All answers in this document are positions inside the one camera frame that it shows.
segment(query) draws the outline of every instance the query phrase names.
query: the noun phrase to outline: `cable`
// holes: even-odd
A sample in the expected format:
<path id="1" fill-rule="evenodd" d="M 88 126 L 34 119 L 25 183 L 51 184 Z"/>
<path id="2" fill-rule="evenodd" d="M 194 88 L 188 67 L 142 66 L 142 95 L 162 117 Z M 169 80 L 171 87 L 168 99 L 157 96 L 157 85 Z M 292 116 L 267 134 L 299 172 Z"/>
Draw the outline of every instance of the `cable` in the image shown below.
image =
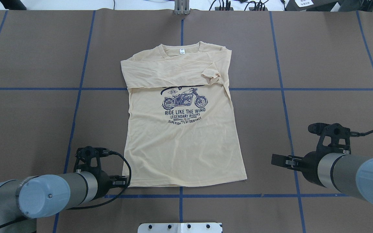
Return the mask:
<path id="1" fill-rule="evenodd" d="M 16 224 L 18 222 L 24 221 L 24 220 L 27 220 L 27 218 L 25 218 L 25 217 L 19 217 L 19 218 L 13 220 L 13 221 L 7 222 L 6 224 L 0 225 L 0 229 L 3 228 L 3 227 L 9 226 L 11 224 Z"/>
<path id="2" fill-rule="evenodd" d="M 371 133 L 373 133 L 373 130 L 371 130 L 371 131 L 368 131 L 368 132 L 366 132 L 366 133 L 358 133 L 358 132 L 351 132 L 351 137 L 363 137 L 363 136 L 366 136 L 366 135 L 368 135 L 368 134 L 371 134 Z"/>
<path id="3" fill-rule="evenodd" d="M 249 1 L 249 2 L 247 2 L 247 5 L 245 6 L 244 10 L 247 9 L 247 6 L 248 6 L 250 3 L 254 3 L 254 8 L 256 8 L 256 4 L 257 4 L 257 3 L 256 3 L 255 1 Z"/>
<path id="4" fill-rule="evenodd" d="M 100 203 L 100 204 L 97 204 L 97 205 L 74 207 L 74 208 L 69 208 L 69 209 L 71 209 L 71 210 L 88 209 L 88 208 L 96 208 L 96 207 L 99 207 L 99 206 L 102 206 L 102 205 L 106 205 L 106 204 L 108 204 L 108 203 L 116 200 L 128 188 L 128 186 L 130 184 L 130 180 L 132 179 L 132 169 L 130 168 L 130 165 L 129 165 L 128 161 L 123 157 L 123 155 L 119 154 L 118 152 L 110 151 L 110 153 L 112 155 L 118 155 L 121 159 L 123 159 L 123 162 L 125 162 L 126 166 L 129 169 L 129 180 L 128 180 L 128 183 L 126 184 L 126 187 L 124 187 L 117 196 L 115 196 L 114 198 L 108 200 L 107 202 L 103 202 L 103 203 Z"/>
<path id="5" fill-rule="evenodd" d="M 261 7 L 261 5 L 262 5 L 262 2 L 261 2 L 261 0 L 260 0 L 260 1 L 257 3 L 256 7 L 254 7 L 253 11 L 254 11 L 254 10 L 259 10 L 259 8 Z"/>
<path id="6" fill-rule="evenodd" d="M 216 2 L 217 0 L 214 0 L 213 1 L 213 3 L 211 4 L 211 6 L 210 6 L 210 9 L 209 10 L 211 10 L 211 8 L 212 8 L 212 6 L 213 6 L 213 4 Z"/>

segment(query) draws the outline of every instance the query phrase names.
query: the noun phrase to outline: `motorcycle graphic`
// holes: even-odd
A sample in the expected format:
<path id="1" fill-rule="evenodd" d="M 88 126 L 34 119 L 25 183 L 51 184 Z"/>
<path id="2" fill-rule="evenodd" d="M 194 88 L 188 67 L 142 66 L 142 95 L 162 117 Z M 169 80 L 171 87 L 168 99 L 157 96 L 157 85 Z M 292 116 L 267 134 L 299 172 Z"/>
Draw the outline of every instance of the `motorcycle graphic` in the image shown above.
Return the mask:
<path id="1" fill-rule="evenodd" d="M 195 105 L 198 108 L 203 108 L 207 105 L 208 100 L 205 96 L 197 93 L 198 88 L 192 87 L 181 94 L 165 97 L 162 107 L 165 110 L 173 109 L 179 106 L 191 106 L 192 99 L 195 96 Z"/>

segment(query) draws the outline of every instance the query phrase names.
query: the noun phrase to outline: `beige t-shirt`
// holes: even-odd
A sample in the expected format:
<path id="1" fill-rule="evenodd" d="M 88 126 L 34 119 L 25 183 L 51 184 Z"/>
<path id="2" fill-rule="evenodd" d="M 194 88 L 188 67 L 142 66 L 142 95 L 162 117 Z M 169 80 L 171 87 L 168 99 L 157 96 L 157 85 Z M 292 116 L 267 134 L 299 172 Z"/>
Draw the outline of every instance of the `beige t-shirt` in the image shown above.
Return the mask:
<path id="1" fill-rule="evenodd" d="M 247 179 L 228 89 L 231 50 L 159 45 L 122 61 L 129 91 L 131 187 Z M 128 175 L 126 166 L 123 175 Z"/>

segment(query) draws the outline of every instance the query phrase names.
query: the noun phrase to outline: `folded sleeve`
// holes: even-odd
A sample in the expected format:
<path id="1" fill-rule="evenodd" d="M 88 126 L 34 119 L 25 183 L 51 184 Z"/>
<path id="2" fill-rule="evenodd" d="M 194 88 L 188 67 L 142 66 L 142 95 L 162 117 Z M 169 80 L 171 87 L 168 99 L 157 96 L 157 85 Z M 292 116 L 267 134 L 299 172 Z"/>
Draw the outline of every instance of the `folded sleeve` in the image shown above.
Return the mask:
<path id="1" fill-rule="evenodd" d="M 128 89 L 208 85 L 221 81 L 214 62 L 124 60 L 120 64 Z"/>

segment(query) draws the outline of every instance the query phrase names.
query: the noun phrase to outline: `white mounting plate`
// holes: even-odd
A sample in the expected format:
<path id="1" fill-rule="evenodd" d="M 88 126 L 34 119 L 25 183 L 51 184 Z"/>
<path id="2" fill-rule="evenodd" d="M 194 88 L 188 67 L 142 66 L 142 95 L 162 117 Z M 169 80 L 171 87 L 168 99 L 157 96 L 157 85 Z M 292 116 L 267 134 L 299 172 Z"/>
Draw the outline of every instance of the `white mounting plate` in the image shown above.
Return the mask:
<path id="1" fill-rule="evenodd" d="M 138 233 L 222 233 L 222 223 L 141 224 Z"/>

